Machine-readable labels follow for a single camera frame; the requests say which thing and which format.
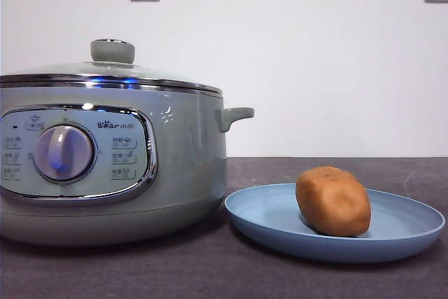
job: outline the countertop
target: countertop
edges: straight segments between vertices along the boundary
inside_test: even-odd
[[[448,158],[230,158],[229,190],[291,183],[332,165],[366,188],[411,197],[448,218]],[[157,239],[83,249],[0,241],[1,295],[22,298],[448,298],[448,229],[404,260],[324,263],[267,249],[229,222],[223,204]]]

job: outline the plate rim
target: plate rim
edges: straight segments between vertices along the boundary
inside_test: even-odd
[[[287,234],[294,235],[294,236],[296,236],[296,235],[297,236],[305,236],[305,237],[312,237],[312,238],[317,238],[317,239],[334,239],[334,240],[337,240],[337,241],[341,241],[342,240],[342,241],[352,241],[352,242],[390,242],[390,241],[398,241],[398,240],[406,240],[406,239],[416,239],[416,238],[419,238],[419,237],[430,236],[430,235],[432,235],[432,234],[434,234],[436,232],[441,231],[441,229],[443,229],[443,227],[445,226],[445,222],[446,222],[445,221],[445,217],[443,216],[443,214],[440,211],[438,211],[436,208],[434,208],[432,206],[427,205],[426,203],[414,200],[414,199],[412,199],[410,197],[406,197],[406,196],[402,196],[402,195],[394,194],[394,193],[389,193],[389,192],[384,192],[382,190],[375,190],[375,189],[371,189],[371,188],[366,188],[366,190],[372,191],[374,193],[387,194],[387,195],[390,195],[392,197],[401,197],[401,198],[404,198],[404,199],[408,199],[408,200],[410,200],[412,202],[419,203],[420,205],[422,205],[424,207],[427,207],[431,211],[435,212],[442,219],[442,223],[438,227],[436,227],[436,228],[434,228],[432,230],[425,231],[425,232],[422,232],[422,233],[419,233],[419,234],[416,234],[416,235],[411,235],[411,236],[392,237],[392,238],[386,238],[386,239],[384,239],[384,238],[371,238],[371,237],[366,237],[366,238],[362,238],[362,237],[339,237],[339,236],[323,236],[323,235],[318,235],[318,234],[307,234],[307,233],[304,233],[304,232],[292,232],[292,231],[289,231],[289,230],[280,230],[280,229],[272,228],[272,227],[269,227],[269,226],[266,226],[266,225],[263,225],[263,224],[255,223],[255,222],[252,222],[252,221],[248,221],[245,218],[242,218],[241,216],[236,215],[236,213],[234,213],[233,211],[230,210],[230,207],[228,205],[228,200],[231,197],[234,197],[233,195],[235,195],[237,193],[240,193],[243,190],[260,188],[260,187],[268,187],[268,186],[280,186],[280,185],[282,185],[282,186],[289,185],[289,186],[292,187],[292,186],[295,185],[295,183],[269,183],[269,184],[264,184],[264,185],[251,186],[251,187],[248,187],[248,188],[242,188],[242,189],[236,190],[235,192],[230,193],[224,200],[224,206],[225,206],[225,208],[227,209],[227,211],[229,213],[231,213],[233,216],[237,217],[238,219],[240,219],[240,220],[242,220],[242,221],[244,221],[246,223],[250,223],[252,225],[259,226],[261,228],[265,228],[265,229],[268,229],[268,230],[274,230],[274,231],[281,232],[281,233],[287,233]]]

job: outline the lid rim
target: lid rim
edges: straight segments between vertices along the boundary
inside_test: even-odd
[[[144,78],[134,76],[120,75],[101,75],[101,74],[11,74],[0,76],[0,84],[6,83],[27,83],[27,82],[92,82],[92,83],[122,83],[137,85],[160,85],[176,88],[196,89],[206,92],[215,92],[222,94],[219,88],[199,83],[167,80],[163,78]]]

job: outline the stainless steel trim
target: stainless steel trim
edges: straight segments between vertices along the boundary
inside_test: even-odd
[[[159,85],[139,85],[126,83],[93,83],[93,82],[28,82],[28,83],[0,83],[0,88],[38,88],[38,87],[66,87],[66,88],[110,88],[148,91],[181,92],[186,94],[204,95],[223,98],[221,94],[187,88],[162,87]]]
[[[127,43],[127,44],[129,44],[129,42],[126,42],[126,41],[123,41],[123,40],[110,39],[110,38],[107,38],[107,39],[97,39],[97,40],[94,40],[93,42],[97,42],[97,41],[118,42],[118,43]]]
[[[44,104],[44,105],[29,105],[22,106],[10,110],[2,115],[4,118],[9,113],[23,112],[23,111],[40,111],[40,110],[60,110],[60,109],[75,109],[84,110],[82,104]],[[152,182],[154,182],[158,170],[158,156],[157,156],[157,145],[155,143],[155,133],[153,126],[149,118],[142,113],[140,110],[134,108],[123,108],[115,106],[100,106],[95,105],[89,111],[103,110],[105,112],[114,113],[124,113],[134,116],[142,125],[145,132],[146,139],[146,152],[148,156],[148,163],[146,165],[145,174],[132,185],[123,188],[122,190],[117,190],[111,193],[97,194],[97,195],[83,195],[75,197],[53,197],[53,196],[38,196],[38,195],[28,195],[22,193],[16,193],[11,190],[0,186],[0,194],[10,197],[11,199],[18,202],[26,202],[27,204],[34,205],[49,205],[49,206],[85,206],[89,204],[104,204],[109,202],[117,202],[122,200],[128,200],[136,197],[145,190],[147,190]]]
[[[87,86],[106,84],[124,85],[126,89],[134,89],[134,85],[155,85],[158,87],[193,89],[204,92],[213,92],[222,94],[222,90],[210,85],[203,85],[192,82],[164,80],[161,78],[144,77],[125,77],[116,75],[96,75],[96,74],[16,74],[0,76],[0,88],[7,88],[5,85],[21,83],[20,87],[34,86],[34,83],[47,83],[46,86],[52,86],[53,83],[63,82],[69,86],[70,83],[84,83]]]

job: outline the pot handle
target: pot handle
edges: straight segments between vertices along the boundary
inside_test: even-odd
[[[253,108],[232,108],[219,111],[219,130],[224,133],[230,129],[233,122],[240,119],[252,118],[255,115]]]

